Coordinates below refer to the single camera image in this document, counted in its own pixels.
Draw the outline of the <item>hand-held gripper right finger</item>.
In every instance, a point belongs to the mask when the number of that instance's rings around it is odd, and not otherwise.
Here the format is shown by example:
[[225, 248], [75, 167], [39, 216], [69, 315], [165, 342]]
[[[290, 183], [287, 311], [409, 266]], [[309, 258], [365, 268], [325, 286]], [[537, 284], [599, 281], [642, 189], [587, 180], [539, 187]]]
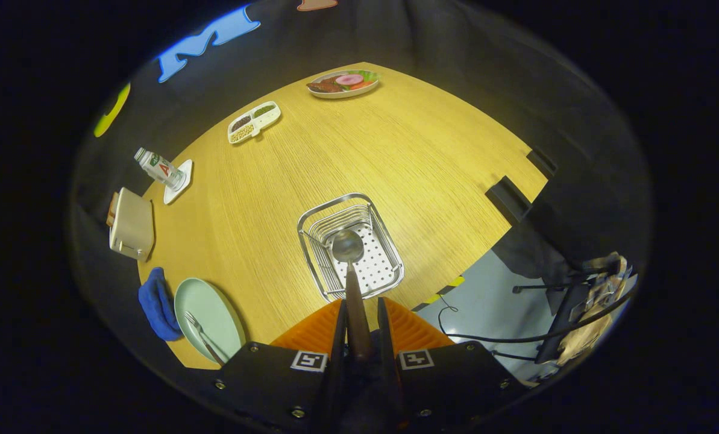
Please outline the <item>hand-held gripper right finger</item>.
[[471, 432], [526, 393], [483, 344], [456, 344], [387, 297], [378, 301], [378, 326], [390, 432]]

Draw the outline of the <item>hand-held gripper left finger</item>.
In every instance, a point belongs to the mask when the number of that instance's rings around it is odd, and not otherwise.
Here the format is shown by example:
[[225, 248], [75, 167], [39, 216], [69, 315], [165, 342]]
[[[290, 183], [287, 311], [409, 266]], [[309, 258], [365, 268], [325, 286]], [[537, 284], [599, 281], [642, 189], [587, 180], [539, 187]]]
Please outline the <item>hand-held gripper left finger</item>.
[[301, 337], [323, 330], [323, 349], [244, 344], [214, 376], [215, 404], [260, 432], [328, 431], [345, 365], [345, 303], [329, 303], [312, 318], [307, 327], [298, 324], [294, 330]]

